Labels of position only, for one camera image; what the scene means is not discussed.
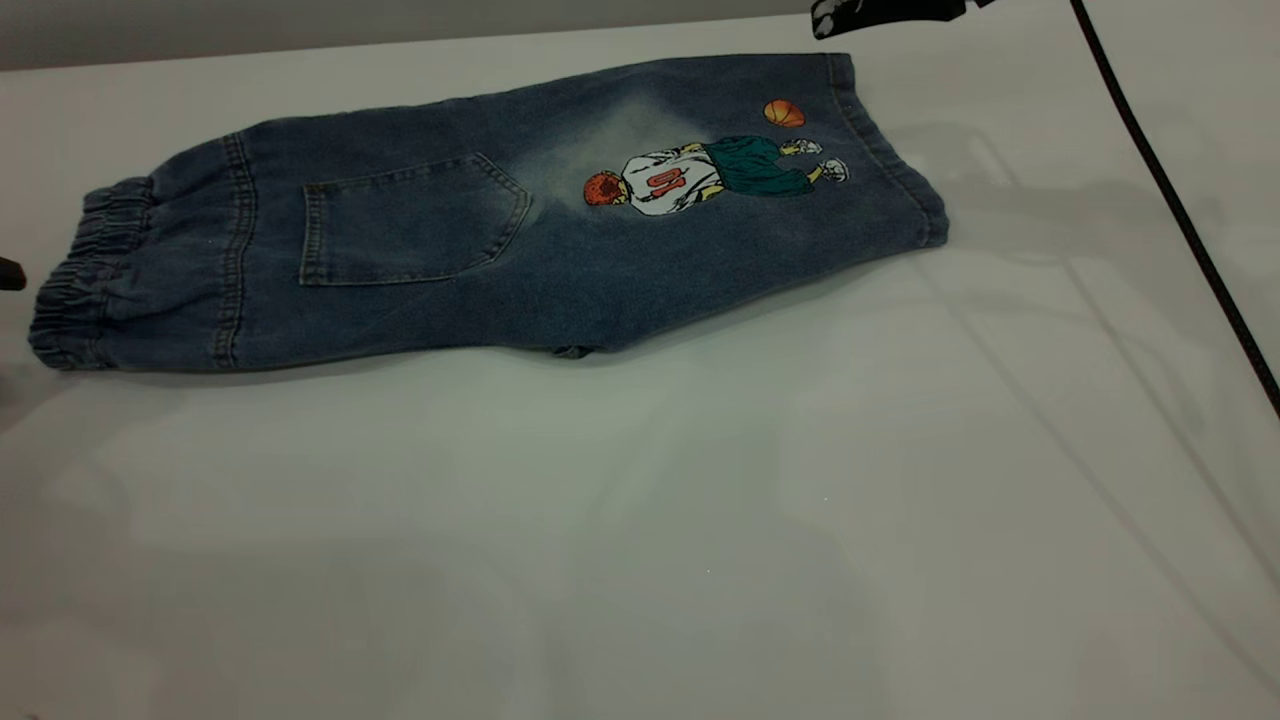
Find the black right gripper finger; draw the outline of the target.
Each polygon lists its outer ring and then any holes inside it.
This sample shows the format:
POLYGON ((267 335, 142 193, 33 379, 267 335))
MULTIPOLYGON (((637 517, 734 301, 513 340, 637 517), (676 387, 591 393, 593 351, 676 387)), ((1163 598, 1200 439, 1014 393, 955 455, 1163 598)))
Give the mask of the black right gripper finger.
POLYGON ((948 23, 965 15, 970 9, 982 9, 991 4, 993 4, 991 0, 814 1, 812 35, 822 41, 881 26, 911 22, 948 23))

